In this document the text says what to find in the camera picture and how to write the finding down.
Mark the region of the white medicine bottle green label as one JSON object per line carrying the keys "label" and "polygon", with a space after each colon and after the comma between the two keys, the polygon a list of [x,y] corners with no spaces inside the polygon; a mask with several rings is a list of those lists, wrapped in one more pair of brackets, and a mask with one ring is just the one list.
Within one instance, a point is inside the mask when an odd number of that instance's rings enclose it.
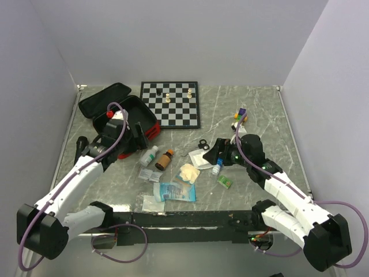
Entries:
{"label": "white medicine bottle green label", "polygon": [[148,149],[140,158],[140,164],[147,167],[152,162],[158,152],[159,148],[154,145],[151,149]]}

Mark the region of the brown bottle orange cap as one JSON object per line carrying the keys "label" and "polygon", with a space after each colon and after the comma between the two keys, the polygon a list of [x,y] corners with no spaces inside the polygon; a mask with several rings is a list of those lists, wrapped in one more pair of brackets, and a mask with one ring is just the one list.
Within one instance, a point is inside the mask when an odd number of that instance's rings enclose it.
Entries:
{"label": "brown bottle orange cap", "polygon": [[156,162],[155,167],[160,171],[164,171],[171,162],[173,155],[174,151],[172,149],[167,150]]}

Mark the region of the white gauze pouch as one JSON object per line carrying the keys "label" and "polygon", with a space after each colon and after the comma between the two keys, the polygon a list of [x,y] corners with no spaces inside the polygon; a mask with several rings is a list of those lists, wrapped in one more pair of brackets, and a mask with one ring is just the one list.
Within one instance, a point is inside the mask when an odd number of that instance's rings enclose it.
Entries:
{"label": "white gauze pouch", "polygon": [[208,150],[204,149],[196,149],[194,151],[189,152],[189,157],[193,166],[199,170],[206,170],[213,167],[208,161],[206,161],[203,156],[208,152]]}

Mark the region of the small dropper bottle blue label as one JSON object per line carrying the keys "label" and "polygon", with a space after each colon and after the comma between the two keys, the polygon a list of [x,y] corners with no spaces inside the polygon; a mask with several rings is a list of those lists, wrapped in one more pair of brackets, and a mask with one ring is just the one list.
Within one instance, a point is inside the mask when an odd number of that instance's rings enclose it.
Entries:
{"label": "small dropper bottle blue label", "polygon": [[223,160],[222,158],[218,158],[216,164],[212,168],[211,173],[215,176],[218,176],[222,166],[223,166]]}

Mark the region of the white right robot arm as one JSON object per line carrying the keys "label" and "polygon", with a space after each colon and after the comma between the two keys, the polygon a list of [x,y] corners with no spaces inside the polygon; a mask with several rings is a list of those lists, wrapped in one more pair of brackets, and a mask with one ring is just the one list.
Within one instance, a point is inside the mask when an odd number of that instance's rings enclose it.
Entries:
{"label": "white right robot arm", "polygon": [[271,200],[258,202],[253,206],[253,226],[271,227],[293,240],[316,270],[323,272],[352,253],[346,219],[314,204],[280,166],[266,158],[256,134],[246,134],[234,144],[218,138],[203,158],[212,165],[221,159],[224,166],[245,167],[250,179],[284,206],[281,209]]}

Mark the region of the black handled scissors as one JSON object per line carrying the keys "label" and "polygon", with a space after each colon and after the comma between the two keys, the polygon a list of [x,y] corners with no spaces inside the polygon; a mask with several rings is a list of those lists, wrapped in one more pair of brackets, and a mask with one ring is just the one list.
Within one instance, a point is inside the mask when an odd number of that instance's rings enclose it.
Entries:
{"label": "black handled scissors", "polygon": [[199,143],[197,144],[197,146],[194,149],[191,149],[189,151],[186,151],[182,157],[187,156],[191,151],[194,151],[196,149],[203,149],[203,150],[208,150],[209,149],[209,145],[207,143],[207,141],[205,139],[200,139]]}

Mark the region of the red black medicine case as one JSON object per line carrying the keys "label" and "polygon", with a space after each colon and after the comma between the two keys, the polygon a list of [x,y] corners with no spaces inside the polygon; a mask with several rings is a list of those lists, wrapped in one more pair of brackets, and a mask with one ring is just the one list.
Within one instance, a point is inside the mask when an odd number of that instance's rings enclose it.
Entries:
{"label": "red black medicine case", "polygon": [[103,132],[104,125],[108,122],[106,116],[108,104],[117,102],[129,114],[128,124],[133,130],[133,136],[138,137],[134,125],[140,123],[142,132],[149,141],[152,141],[160,133],[159,122],[143,100],[137,96],[129,95],[130,92],[131,88],[128,86],[115,83],[80,101],[78,106],[82,114],[92,120],[95,131],[100,134]]}

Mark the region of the blue wipes packet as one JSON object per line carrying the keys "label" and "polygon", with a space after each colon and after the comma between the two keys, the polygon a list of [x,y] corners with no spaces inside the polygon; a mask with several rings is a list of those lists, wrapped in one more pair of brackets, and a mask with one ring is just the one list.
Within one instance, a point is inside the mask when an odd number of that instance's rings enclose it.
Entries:
{"label": "blue wipes packet", "polygon": [[156,182],[153,184],[153,195],[158,202],[167,200],[196,202],[195,185]]}

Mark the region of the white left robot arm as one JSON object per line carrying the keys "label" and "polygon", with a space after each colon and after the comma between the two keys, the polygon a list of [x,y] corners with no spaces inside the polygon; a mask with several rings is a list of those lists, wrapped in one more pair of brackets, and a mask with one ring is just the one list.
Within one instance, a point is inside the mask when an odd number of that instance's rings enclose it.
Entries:
{"label": "white left robot arm", "polygon": [[20,257],[27,248],[52,260],[70,240],[85,231],[111,230],[114,212],[107,204],[94,201],[80,212],[69,213],[70,207],[128,148],[131,134],[127,121],[123,118],[109,120],[100,138],[83,150],[73,168],[49,194],[34,205],[22,205],[17,211]]}

